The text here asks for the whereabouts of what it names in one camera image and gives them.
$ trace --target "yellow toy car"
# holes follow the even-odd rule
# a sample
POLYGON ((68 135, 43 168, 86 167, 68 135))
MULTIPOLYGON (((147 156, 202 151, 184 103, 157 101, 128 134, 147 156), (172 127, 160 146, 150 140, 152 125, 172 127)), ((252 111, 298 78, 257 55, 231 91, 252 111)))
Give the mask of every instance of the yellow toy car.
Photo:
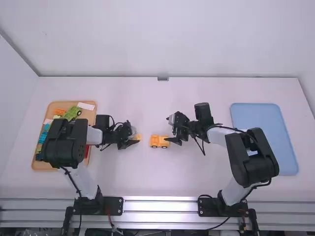
POLYGON ((168 138, 166 135, 152 135, 150 138, 150 147, 152 148, 168 148, 169 147, 169 141, 165 141, 164 139, 168 138))

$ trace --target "small metal bracket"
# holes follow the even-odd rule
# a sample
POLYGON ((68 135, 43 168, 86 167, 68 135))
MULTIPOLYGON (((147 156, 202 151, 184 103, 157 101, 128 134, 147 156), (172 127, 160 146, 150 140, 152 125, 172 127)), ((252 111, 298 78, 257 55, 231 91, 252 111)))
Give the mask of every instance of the small metal bracket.
POLYGON ((158 76, 158 77, 157 77, 157 80, 158 80, 158 81, 168 81, 168 80, 169 80, 169 77, 168 77, 168 76, 158 76))

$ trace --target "orange tray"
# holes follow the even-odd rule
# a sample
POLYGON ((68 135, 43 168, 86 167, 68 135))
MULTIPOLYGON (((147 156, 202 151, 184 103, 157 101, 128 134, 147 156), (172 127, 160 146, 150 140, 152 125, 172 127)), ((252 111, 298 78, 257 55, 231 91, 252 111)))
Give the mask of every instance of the orange tray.
MULTIPOLYGON (((60 102, 52 102, 48 105, 47 107, 47 111, 46 111, 46 115, 45 115, 45 119, 52 119, 54 116, 54 110, 56 108, 59 109, 64 109, 64 110, 68 110, 70 107, 72 106, 76 106, 78 104, 78 102, 83 102, 83 103, 87 103, 87 104, 91 104, 94 105, 94 109, 93 111, 90 110, 86 110, 86 109, 82 109, 82 114, 78 117, 78 118, 86 118, 88 119, 88 124, 89 125, 94 125, 95 124, 95 116, 96 116, 96 103, 93 101, 60 101, 60 102)), ((41 133, 43 132, 44 129, 44 125, 42 124, 42 129, 39 133, 39 136, 41 135, 41 133)), ((41 144, 37 144, 35 149, 34 149, 34 155, 33 155, 33 159, 31 161, 31 167, 33 170, 35 171, 56 171, 56 168, 52 168, 51 165, 49 163, 43 162, 43 161, 35 161, 35 154, 36 154, 36 149, 38 146, 40 146, 41 144)), ((84 159, 84 164, 87 166, 89 164, 90 161, 90 148, 88 149, 85 159, 84 159)))

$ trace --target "green toy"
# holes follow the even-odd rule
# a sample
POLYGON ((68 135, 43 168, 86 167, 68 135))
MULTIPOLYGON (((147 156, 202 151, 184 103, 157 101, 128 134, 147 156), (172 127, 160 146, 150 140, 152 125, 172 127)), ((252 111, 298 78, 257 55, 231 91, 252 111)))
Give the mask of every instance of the green toy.
POLYGON ((81 113, 82 113, 82 108, 73 106, 73 107, 70 107, 70 109, 66 113, 64 113, 62 118, 67 119, 70 122, 76 119, 77 116, 81 115, 81 113))

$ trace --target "blue mat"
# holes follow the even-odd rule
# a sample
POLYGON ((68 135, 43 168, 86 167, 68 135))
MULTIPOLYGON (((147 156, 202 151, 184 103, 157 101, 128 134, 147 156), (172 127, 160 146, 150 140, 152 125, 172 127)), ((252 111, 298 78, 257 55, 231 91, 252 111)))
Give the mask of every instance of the blue mat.
POLYGON ((233 126, 238 129, 260 127, 279 164, 279 175, 294 176, 299 167, 278 105, 273 103, 233 103, 233 126))

